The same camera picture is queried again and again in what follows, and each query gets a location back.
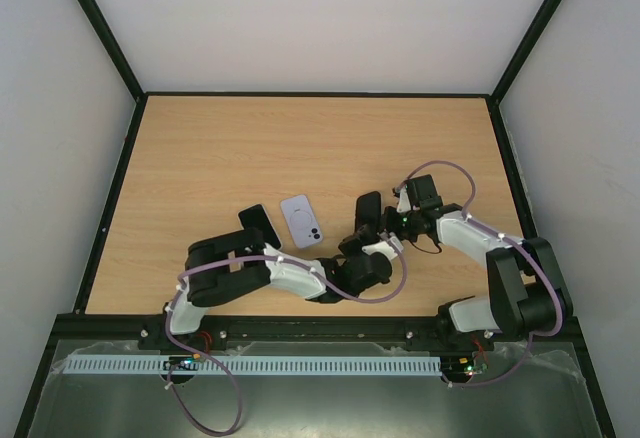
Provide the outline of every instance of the black cable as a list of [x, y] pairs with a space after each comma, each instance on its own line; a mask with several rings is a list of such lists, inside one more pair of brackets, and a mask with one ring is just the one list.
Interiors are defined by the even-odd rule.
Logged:
[[434, 245], [436, 245], [436, 248], [438, 248], [438, 251], [429, 251], [429, 250], [423, 250], [422, 248], [420, 248], [419, 246], [417, 246], [415, 243], [409, 242], [411, 243], [411, 246], [413, 246], [416, 250], [419, 250], [423, 253], [428, 253], [430, 255], [439, 255], [440, 253], [442, 253], [442, 248], [440, 247], [440, 245], [438, 243], [434, 243]]

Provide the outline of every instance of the wooden tabletop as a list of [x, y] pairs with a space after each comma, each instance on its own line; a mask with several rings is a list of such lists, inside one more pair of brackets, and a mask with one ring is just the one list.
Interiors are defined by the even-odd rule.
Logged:
[[[175, 292], [187, 247], [240, 229], [237, 213], [262, 203], [283, 241], [302, 258], [335, 255], [353, 232], [356, 198], [391, 188], [417, 165], [454, 161], [474, 176], [474, 216], [520, 234], [482, 99], [150, 97], [89, 299], [87, 313], [155, 314]], [[462, 204], [458, 171], [428, 169], [445, 203]], [[324, 241], [297, 250], [280, 201], [306, 194]], [[431, 249], [423, 237], [419, 245]], [[447, 301], [487, 292], [486, 272], [454, 249], [434, 256], [406, 249], [409, 280], [390, 302], [308, 303], [262, 289], [213, 309], [225, 315], [433, 315]], [[391, 292], [389, 285], [362, 297]]]

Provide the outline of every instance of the smartphone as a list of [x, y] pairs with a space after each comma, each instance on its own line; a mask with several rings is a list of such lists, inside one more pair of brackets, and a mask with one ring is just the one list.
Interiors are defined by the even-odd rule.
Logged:
[[280, 238], [278, 238], [278, 234], [271, 224], [271, 220], [269, 219], [269, 215], [267, 215], [267, 210], [264, 209], [264, 206], [253, 205], [246, 210], [242, 210], [238, 213], [238, 218], [240, 219], [240, 223], [242, 223], [242, 227], [244, 229], [257, 228], [262, 232], [262, 236], [266, 243], [269, 243], [276, 250], [282, 248]]

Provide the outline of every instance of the white backdrop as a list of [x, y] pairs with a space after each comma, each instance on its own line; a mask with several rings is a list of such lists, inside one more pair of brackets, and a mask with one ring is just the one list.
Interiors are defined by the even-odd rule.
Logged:
[[640, 397], [639, 2], [564, 0], [502, 105], [620, 437]]
[[146, 91], [489, 93], [542, 0], [96, 0]]
[[0, 436], [72, 311], [133, 100], [76, 0], [0, 0]]

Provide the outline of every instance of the white linear rail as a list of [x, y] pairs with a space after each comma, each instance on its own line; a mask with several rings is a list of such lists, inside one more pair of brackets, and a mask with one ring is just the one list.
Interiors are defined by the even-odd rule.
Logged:
[[[63, 374], [156, 375], [167, 370], [167, 356], [72, 355]], [[234, 375], [259, 376], [440, 376], [434, 357], [216, 356]], [[183, 365], [176, 375], [223, 375], [209, 361]]]

